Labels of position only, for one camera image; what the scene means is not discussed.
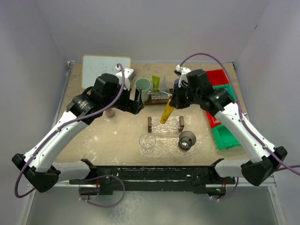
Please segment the grey toothbrush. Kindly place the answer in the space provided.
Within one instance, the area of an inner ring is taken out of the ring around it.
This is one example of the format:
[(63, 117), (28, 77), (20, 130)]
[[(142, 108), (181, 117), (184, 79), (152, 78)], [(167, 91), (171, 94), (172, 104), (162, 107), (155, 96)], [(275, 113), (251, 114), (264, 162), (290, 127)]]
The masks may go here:
[(154, 91), (152, 91), (152, 90), (148, 91), (148, 94), (149, 94), (149, 95), (152, 95), (152, 94), (158, 95), (159, 93), (160, 93), (159, 91), (158, 91), (158, 92), (154, 92)]

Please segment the yellow toothpaste tube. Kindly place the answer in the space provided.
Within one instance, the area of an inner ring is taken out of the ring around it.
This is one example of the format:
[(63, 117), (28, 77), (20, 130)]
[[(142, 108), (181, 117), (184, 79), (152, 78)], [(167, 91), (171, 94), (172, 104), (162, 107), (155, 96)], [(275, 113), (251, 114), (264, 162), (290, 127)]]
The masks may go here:
[(167, 122), (168, 118), (170, 117), (170, 115), (172, 114), (172, 112), (174, 110), (174, 107), (170, 105), (171, 100), (172, 99), (170, 98), (166, 104), (165, 110), (160, 119), (161, 124), (165, 124)]

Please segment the green plastic cup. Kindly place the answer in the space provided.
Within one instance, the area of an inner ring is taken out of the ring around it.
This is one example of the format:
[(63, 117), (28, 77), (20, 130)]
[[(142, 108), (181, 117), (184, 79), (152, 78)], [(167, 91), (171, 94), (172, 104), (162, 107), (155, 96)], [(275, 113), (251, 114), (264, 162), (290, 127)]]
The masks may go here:
[(151, 89), (151, 82), (147, 78), (139, 78), (135, 82), (135, 87), (142, 90), (141, 99), (146, 102), (149, 99), (149, 91)]

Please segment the white grey toothpaste tube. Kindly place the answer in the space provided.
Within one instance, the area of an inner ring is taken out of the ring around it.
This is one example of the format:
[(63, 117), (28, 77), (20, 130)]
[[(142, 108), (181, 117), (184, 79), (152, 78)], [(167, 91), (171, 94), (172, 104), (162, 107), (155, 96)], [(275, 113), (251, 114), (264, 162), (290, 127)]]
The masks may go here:
[(166, 76), (164, 75), (163, 80), (162, 80), (162, 86), (161, 90), (167, 92), (168, 91), (168, 84), (166, 80)]

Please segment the clear acrylic toothbrush holder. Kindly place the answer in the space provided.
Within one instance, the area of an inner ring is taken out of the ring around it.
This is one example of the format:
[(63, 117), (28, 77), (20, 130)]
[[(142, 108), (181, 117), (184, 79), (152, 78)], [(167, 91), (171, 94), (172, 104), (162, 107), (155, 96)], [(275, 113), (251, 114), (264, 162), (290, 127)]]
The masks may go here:
[(150, 98), (151, 98), (151, 102), (153, 103), (161, 103), (164, 101), (168, 101), (170, 97), (159, 93), (158, 95), (155, 94), (150, 95)]

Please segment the clear jar brown lid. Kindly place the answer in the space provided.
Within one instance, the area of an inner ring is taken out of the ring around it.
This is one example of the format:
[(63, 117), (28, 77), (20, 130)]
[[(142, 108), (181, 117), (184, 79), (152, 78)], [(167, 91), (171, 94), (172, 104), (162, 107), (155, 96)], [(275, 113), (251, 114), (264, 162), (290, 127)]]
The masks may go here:
[(160, 117), (152, 116), (147, 118), (148, 132), (154, 134), (173, 134), (183, 131), (185, 122), (183, 116), (171, 116), (166, 123), (160, 122)]

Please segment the clear plastic cup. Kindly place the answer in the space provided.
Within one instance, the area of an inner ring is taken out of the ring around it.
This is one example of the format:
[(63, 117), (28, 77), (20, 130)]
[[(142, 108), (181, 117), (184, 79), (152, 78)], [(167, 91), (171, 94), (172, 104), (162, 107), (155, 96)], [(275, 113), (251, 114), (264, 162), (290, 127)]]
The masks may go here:
[(156, 138), (153, 134), (143, 134), (139, 139), (139, 145), (143, 152), (151, 153), (156, 145)]

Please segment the dark smoked plastic cup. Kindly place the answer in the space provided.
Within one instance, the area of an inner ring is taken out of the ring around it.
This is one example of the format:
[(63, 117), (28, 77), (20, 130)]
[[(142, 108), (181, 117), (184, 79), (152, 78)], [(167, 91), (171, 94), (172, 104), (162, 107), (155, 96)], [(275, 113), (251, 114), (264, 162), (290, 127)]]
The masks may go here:
[(178, 147), (187, 151), (196, 143), (196, 136), (191, 131), (183, 131), (179, 135)]

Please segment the purple plastic cup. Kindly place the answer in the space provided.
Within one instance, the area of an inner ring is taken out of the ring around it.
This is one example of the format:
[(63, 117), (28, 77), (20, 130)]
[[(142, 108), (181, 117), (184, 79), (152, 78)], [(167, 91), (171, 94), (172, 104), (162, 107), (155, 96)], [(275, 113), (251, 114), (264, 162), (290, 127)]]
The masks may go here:
[(176, 86), (178, 86), (178, 84), (179, 84), (179, 79), (176, 79), (176, 80), (174, 81), (173, 86), (176, 87)]

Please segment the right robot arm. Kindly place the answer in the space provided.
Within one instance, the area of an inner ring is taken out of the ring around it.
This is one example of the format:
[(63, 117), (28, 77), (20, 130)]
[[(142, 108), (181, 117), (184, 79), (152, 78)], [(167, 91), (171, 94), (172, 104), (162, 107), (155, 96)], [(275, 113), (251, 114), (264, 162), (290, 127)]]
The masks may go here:
[(225, 89), (214, 90), (206, 71), (177, 66), (174, 72), (180, 78), (174, 84), (170, 106), (184, 109), (199, 105), (225, 125), (249, 156), (246, 160), (216, 162), (208, 173), (209, 180), (220, 183), (225, 177), (243, 177), (254, 186), (261, 185), (280, 167), (279, 160), (285, 159), (287, 150), (265, 139)]

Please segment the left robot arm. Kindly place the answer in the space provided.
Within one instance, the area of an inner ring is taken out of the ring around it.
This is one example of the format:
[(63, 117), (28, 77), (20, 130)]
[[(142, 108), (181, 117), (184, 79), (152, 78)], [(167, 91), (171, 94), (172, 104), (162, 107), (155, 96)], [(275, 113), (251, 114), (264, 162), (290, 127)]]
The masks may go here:
[(55, 159), (77, 134), (110, 108), (138, 114), (144, 108), (142, 90), (136, 88), (135, 98), (131, 100), (130, 90), (117, 76), (102, 74), (93, 86), (72, 99), (57, 124), (33, 149), (25, 154), (15, 154), (12, 162), (40, 193), (65, 180), (93, 183), (97, 173), (90, 161), (56, 163)]

